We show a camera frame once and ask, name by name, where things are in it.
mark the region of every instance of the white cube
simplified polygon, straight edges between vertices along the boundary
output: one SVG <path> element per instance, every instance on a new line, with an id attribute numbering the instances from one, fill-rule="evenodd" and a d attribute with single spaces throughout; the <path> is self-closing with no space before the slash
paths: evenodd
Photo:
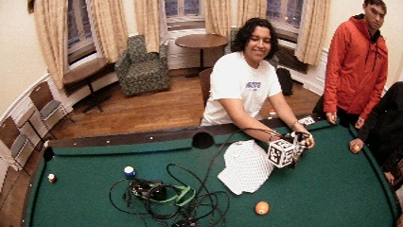
<path id="1" fill-rule="evenodd" d="M 294 144 L 283 139 L 269 143 L 269 161 L 277 166 L 287 166 L 293 162 Z"/>

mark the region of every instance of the orange jacket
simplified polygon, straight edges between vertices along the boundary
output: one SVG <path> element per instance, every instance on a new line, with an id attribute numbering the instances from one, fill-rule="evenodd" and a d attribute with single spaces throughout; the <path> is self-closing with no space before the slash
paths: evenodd
<path id="1" fill-rule="evenodd" d="M 389 75 L 389 49 L 378 30 L 373 37 L 361 14 L 343 22 L 334 34 L 326 65 L 323 110 L 359 114 L 363 119 L 378 104 Z"/>

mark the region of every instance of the man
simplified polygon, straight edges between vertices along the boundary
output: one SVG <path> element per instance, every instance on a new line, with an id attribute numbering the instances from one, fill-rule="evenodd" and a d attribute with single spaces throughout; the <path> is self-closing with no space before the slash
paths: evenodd
<path id="1" fill-rule="evenodd" d="M 330 123 L 339 117 L 342 125 L 351 123 L 357 129 L 379 102 L 389 74 L 389 49 L 379 31 L 387 6 L 382 0 L 366 0 L 363 10 L 334 34 L 325 92 L 314 109 L 314 113 L 325 112 Z"/>
<path id="2" fill-rule="evenodd" d="M 403 158 L 403 82 L 397 82 L 374 107 L 358 138 L 350 142 L 350 150 L 358 153 L 365 142 L 394 184 L 399 170 L 398 163 Z"/>

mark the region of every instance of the dark jacket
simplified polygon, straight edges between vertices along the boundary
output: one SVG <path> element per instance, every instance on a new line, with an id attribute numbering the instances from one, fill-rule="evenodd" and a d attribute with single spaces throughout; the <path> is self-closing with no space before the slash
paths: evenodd
<path id="1" fill-rule="evenodd" d="M 374 107 L 359 138 L 367 143 L 383 171 L 403 157 L 403 82 L 397 82 Z"/>

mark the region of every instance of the person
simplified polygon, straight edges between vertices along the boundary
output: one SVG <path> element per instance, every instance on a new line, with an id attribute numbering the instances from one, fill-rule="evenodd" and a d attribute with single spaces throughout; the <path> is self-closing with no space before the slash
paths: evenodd
<path id="1" fill-rule="evenodd" d="M 389 49 L 379 28 L 387 6 L 382 0 L 366 0 L 365 14 L 350 17 L 333 36 L 325 91 L 314 113 L 327 121 L 361 129 L 367 115 L 379 102 L 389 74 Z"/>
<path id="2" fill-rule="evenodd" d="M 398 162 L 403 157 L 403 82 L 397 82 L 378 105 L 371 110 L 367 121 L 350 141 L 350 150 L 358 153 L 365 143 L 383 169 L 387 180 L 394 184 Z"/>
<path id="3" fill-rule="evenodd" d="M 252 18 L 240 28 L 232 43 L 232 53 L 214 64 L 210 75 L 210 97 L 206 101 L 201 125 L 233 123 L 240 129 L 271 129 L 260 122 L 260 111 L 269 99 L 278 117 L 293 131 L 309 131 L 298 123 L 281 92 L 274 67 L 269 60 L 278 50 L 278 39 L 271 23 Z M 270 142 L 279 137 L 260 130 L 246 130 L 253 138 Z M 311 137 L 311 148 L 315 144 Z"/>

